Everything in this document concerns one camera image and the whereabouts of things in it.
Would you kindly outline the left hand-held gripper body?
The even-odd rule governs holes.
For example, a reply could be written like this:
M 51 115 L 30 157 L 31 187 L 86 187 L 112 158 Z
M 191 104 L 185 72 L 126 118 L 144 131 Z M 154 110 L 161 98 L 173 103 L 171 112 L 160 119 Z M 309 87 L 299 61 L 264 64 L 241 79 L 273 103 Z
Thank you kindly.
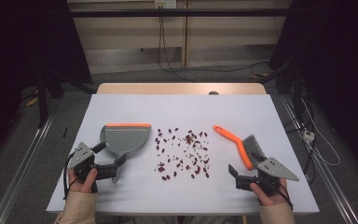
M 92 147 L 88 147 L 81 142 L 76 148 L 72 159 L 69 161 L 68 168 L 73 169 L 76 176 L 81 180 L 85 180 L 92 168 L 97 170 L 97 180 L 115 178 L 117 177 L 116 165 L 106 164 L 100 165 L 95 162 L 95 153 L 91 150 Z

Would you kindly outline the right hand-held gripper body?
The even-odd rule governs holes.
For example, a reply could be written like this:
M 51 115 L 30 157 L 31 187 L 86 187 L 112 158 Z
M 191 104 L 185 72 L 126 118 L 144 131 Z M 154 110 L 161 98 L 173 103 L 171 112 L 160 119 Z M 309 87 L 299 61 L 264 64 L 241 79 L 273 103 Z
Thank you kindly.
M 251 191 L 250 184 L 256 183 L 267 196 L 274 196 L 278 193 L 281 178 L 299 180 L 297 175 L 272 157 L 259 163 L 256 170 L 257 174 L 254 176 L 239 175 L 235 172 L 236 188 Z

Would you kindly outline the grey dustpan with orange edge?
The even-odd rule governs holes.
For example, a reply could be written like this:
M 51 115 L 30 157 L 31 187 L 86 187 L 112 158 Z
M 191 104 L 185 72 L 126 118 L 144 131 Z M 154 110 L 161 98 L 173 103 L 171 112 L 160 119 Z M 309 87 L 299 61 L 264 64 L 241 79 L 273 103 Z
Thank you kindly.
M 106 150 L 115 159 L 138 150 L 147 140 L 150 123 L 106 123 L 100 139 L 106 143 Z

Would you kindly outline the orange brush with grey bristles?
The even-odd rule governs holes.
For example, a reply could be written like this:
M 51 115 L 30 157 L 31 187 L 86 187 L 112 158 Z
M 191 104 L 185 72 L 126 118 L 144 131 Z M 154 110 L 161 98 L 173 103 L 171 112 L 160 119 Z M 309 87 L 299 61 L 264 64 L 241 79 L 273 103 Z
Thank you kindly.
M 228 131 L 227 129 L 221 126 L 214 125 L 213 129 L 217 133 L 224 136 L 226 139 L 230 140 L 236 145 L 241 160 L 247 170 L 252 171 L 258 166 L 259 163 L 261 163 L 261 162 L 254 162 L 251 156 L 252 151 L 259 151 L 265 156 L 264 152 L 262 151 L 260 145 L 256 141 L 256 138 L 253 134 L 241 140 L 237 135 L 235 135 L 234 133 Z

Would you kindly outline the heap of red beans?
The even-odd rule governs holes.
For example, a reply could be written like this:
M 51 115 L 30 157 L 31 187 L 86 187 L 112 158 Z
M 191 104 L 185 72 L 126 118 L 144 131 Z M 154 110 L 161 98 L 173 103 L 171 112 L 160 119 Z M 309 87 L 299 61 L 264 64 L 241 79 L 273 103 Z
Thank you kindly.
M 162 180 L 172 180 L 180 175 L 191 179 L 210 177 L 211 147 L 206 131 L 157 128 L 154 143 L 158 159 L 154 171 Z

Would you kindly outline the person's left hand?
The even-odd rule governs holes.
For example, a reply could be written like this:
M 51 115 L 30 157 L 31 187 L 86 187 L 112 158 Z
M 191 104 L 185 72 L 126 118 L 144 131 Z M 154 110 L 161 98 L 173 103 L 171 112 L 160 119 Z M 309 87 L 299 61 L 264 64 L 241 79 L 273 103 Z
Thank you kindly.
M 86 179 L 81 181 L 77 178 L 75 171 L 70 169 L 68 171 L 68 178 L 70 182 L 69 190 L 74 192 L 91 193 L 92 185 L 96 180 L 96 176 L 97 170 L 92 168 Z

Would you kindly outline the person's right hand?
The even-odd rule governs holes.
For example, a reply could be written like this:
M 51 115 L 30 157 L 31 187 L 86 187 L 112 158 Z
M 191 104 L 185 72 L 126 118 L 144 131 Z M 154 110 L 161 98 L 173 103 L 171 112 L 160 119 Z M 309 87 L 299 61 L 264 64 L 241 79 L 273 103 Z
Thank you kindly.
M 288 193 L 287 193 L 287 183 L 285 179 L 282 178 L 280 179 L 280 187 L 279 187 L 280 193 L 277 193 L 271 197 L 267 196 L 265 192 L 256 183 L 251 183 L 250 188 L 255 194 L 255 196 L 258 198 L 258 200 L 260 201 L 260 204 L 263 206 L 272 206 L 280 203 L 286 203 L 285 198 L 288 196 Z

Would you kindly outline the black metal stand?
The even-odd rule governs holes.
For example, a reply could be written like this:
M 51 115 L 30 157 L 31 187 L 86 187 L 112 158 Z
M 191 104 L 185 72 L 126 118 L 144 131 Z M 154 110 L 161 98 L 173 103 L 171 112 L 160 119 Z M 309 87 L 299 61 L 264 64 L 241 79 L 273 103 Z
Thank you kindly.
M 64 96 L 64 90 L 60 84 L 59 74 L 54 70 L 42 71 L 37 76 L 39 128 L 42 128 L 48 119 L 48 103 L 46 91 L 48 91 L 53 98 L 62 98 Z
M 279 93 L 287 93 L 294 88 L 294 113 L 299 122 L 303 121 L 302 118 L 302 101 L 301 101 L 301 75 L 297 68 L 296 60 L 289 59 L 282 66 L 275 69 L 271 74 L 259 80 L 259 83 L 264 85 L 275 80 L 276 88 Z

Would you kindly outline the wooden table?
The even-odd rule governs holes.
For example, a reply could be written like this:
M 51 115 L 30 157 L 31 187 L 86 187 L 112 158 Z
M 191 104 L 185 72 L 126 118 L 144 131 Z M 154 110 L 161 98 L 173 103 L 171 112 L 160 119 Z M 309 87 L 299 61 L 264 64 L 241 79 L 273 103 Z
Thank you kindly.
M 258 83 L 103 83 L 98 94 L 266 94 Z

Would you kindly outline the dark curtain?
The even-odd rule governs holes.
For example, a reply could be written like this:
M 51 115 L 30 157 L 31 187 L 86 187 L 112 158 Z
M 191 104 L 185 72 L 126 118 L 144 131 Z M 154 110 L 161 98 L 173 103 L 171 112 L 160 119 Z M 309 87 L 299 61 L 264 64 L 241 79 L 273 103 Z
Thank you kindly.
M 55 96 L 62 82 L 91 83 L 67 0 L 0 0 L 0 142 L 21 91 L 42 79 Z
M 295 59 L 321 109 L 358 160 L 358 0 L 292 0 L 272 69 Z

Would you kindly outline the metal floor rail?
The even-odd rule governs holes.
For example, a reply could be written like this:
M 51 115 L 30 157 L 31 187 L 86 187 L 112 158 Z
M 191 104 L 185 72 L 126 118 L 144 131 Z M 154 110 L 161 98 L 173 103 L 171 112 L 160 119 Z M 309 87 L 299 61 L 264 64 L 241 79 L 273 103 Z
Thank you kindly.
M 7 190 L 3 194 L 3 197 L 0 200 L 0 224 L 6 224 L 11 209 L 21 192 L 24 181 L 31 169 L 31 166 L 34 163 L 34 159 L 39 149 L 41 148 L 43 141 L 46 138 L 53 119 L 54 114 L 49 115 L 44 124 L 37 129 L 34 139 L 31 145 L 28 147 L 23 160 L 21 161 L 20 167 L 13 175 Z
M 305 148 L 314 162 L 315 169 L 319 172 L 319 175 L 337 206 L 339 213 L 343 217 L 344 222 L 346 224 L 358 224 L 358 217 L 356 216 L 350 201 L 330 171 L 331 164 L 324 160 L 317 147 L 313 147 L 308 140 L 303 139 L 301 131 L 298 131 L 298 134 L 300 140 L 305 144 Z

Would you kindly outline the white wall socket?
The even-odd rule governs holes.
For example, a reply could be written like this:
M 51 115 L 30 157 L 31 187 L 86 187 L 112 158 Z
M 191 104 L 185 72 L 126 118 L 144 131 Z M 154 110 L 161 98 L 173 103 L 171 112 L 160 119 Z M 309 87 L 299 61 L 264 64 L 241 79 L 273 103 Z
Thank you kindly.
M 155 0 L 156 9 L 176 9 L 176 0 Z

